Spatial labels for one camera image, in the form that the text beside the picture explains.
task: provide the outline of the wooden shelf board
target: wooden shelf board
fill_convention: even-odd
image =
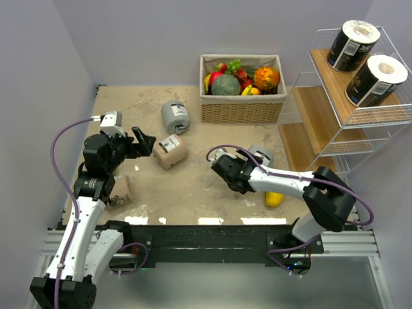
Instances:
[[[316,155],[312,149],[304,125],[281,124],[277,126],[277,129],[279,130],[290,170],[305,171],[316,159]],[[331,157],[319,158],[310,169],[315,171],[319,166],[327,166],[336,172],[336,167]]]
[[[318,155],[341,127],[322,86],[294,88],[293,92],[308,138],[314,153]],[[339,133],[334,142],[366,139],[366,135],[361,129],[345,129]]]
[[[311,50],[310,54],[312,55],[312,59],[315,62],[317,70],[323,79],[324,85],[328,89],[331,99],[333,100],[333,104],[337,110],[341,124],[344,124],[356,109],[356,107],[346,98],[345,91],[346,87],[357,73],[357,70],[353,72],[339,72],[333,69],[326,60],[328,52],[329,50]],[[386,100],[381,104],[381,106],[392,105],[400,105],[399,99],[394,93],[386,98]],[[381,115],[380,113],[374,115],[373,112],[370,113],[370,117],[367,117],[367,123],[396,121],[400,118],[399,116],[393,118],[390,113],[388,113],[388,115]],[[409,116],[405,112],[405,120],[407,119],[409,119]],[[364,117],[356,120],[356,123],[352,123],[351,121],[351,124],[362,124],[363,122],[365,122]]]

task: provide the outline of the product label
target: product label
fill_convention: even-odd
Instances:
[[[355,55],[356,51],[358,50],[360,44],[355,43],[355,42],[349,42],[348,47],[345,49],[345,53],[348,55]]]
[[[174,148],[180,146],[179,141],[173,135],[166,138],[164,141],[159,143],[159,146],[165,151],[165,153],[171,152]]]
[[[186,108],[181,104],[171,105],[174,116],[187,116]]]
[[[375,89],[373,89],[372,93],[376,95],[383,95],[386,92],[386,90],[389,89],[390,86],[392,86],[392,84],[380,82],[378,86],[376,86]]]

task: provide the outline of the beige tabletop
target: beige tabletop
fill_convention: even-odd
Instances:
[[[279,207],[271,208],[266,206],[263,192],[245,195],[232,192],[210,169],[205,159],[206,152],[220,144],[244,148],[260,145],[274,155],[272,167],[288,169],[288,165],[275,124],[202,123],[198,87],[102,86],[93,115],[121,111],[122,128],[129,136],[134,136],[131,127],[138,126],[145,134],[154,135],[161,141],[170,134],[163,125],[160,108],[171,99],[183,102],[191,118],[190,129],[180,135],[189,148],[189,157],[167,171],[153,156],[125,160],[116,175],[129,176],[134,199],[117,209],[106,210],[100,224],[107,220],[173,225],[291,223],[308,212],[304,202],[297,199],[285,197]],[[98,132],[98,124],[91,123],[87,136]]]

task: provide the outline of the wire shelf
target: wire shelf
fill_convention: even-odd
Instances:
[[[313,41],[310,57],[342,127],[387,126],[388,124],[412,122],[412,72],[398,54],[384,29],[377,28],[380,32],[380,39],[370,51],[370,55],[384,54],[396,58],[409,73],[407,80],[381,106],[356,108],[345,97],[345,89],[355,72],[337,72],[329,67],[326,61],[328,50],[339,33],[339,29],[319,30]],[[336,85],[337,81],[341,82],[339,87]]]
[[[353,153],[372,153],[384,143],[388,138],[376,140],[357,140],[349,142],[334,142],[322,152],[321,156],[349,155]]]
[[[377,28],[381,36],[371,55],[399,60],[407,80],[380,106],[357,108],[345,95],[356,72],[335,71],[326,60],[340,29],[319,30],[277,122],[291,169],[330,166],[345,178],[412,122],[412,72]]]

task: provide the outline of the wicker basket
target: wicker basket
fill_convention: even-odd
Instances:
[[[281,76],[277,95],[206,95],[205,77],[219,63],[233,59],[241,59],[244,66],[276,68]],[[276,122],[287,96],[278,55],[202,55],[199,86],[202,122]]]

